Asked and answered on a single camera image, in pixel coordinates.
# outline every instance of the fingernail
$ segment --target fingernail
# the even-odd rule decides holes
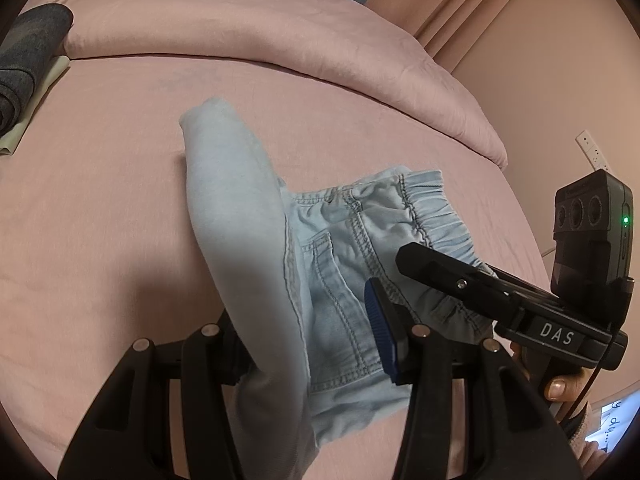
[[[557,399],[562,394],[564,394],[564,389],[566,388],[566,383],[562,380],[553,381],[551,386],[549,386],[549,397],[551,399]]]

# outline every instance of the human hand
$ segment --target human hand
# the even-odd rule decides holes
[[[511,350],[513,350],[513,359],[520,365],[525,377],[529,379],[529,372],[522,363],[522,347],[519,344],[512,342]],[[591,377],[591,373],[593,373],[593,370],[582,368],[579,374],[554,377],[545,386],[546,400],[563,403],[556,415],[556,420],[562,420],[566,413],[571,409],[571,405],[580,395],[584,385],[589,380],[589,377]],[[580,405],[572,413],[572,416],[580,413],[586,402],[587,399],[585,396]]]

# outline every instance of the power strip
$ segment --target power strip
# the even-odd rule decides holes
[[[575,141],[578,143],[582,152],[589,160],[591,167],[595,170],[605,170],[607,173],[611,173],[611,168],[607,159],[600,151],[600,148],[591,137],[591,134],[584,130],[580,135],[575,137]]]

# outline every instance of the light blue jeans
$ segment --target light blue jeans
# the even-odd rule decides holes
[[[299,479],[318,449],[407,405],[382,371],[364,284],[450,339],[479,342],[491,321],[402,276],[419,242],[474,266],[468,230],[439,171],[391,168],[348,186],[292,193],[233,108],[206,101],[180,118],[193,229],[255,366],[230,420],[248,479]]]

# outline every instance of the folded cloth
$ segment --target folded cloth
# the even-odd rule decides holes
[[[395,265],[400,246],[420,242],[488,270],[439,171],[391,168],[293,193],[226,102],[191,109],[180,126],[193,229],[255,364],[230,413],[249,480],[298,480],[319,446],[408,404],[409,388],[380,364],[364,309],[368,278],[449,338],[491,335],[489,319]]]
[[[18,147],[18,143],[20,143],[27,126],[29,126],[29,122],[31,122],[31,117],[44,97],[44,94],[47,93],[49,87],[55,83],[68,66],[69,58],[67,56],[57,56],[51,59],[49,67],[45,71],[45,75],[42,77],[42,80],[36,88],[36,91],[33,93],[33,96],[29,99],[29,103],[23,110],[18,122],[14,124],[13,128],[0,137],[0,155],[14,154],[14,151]]]
[[[20,14],[0,44],[0,137],[17,123],[73,22],[61,4]]]

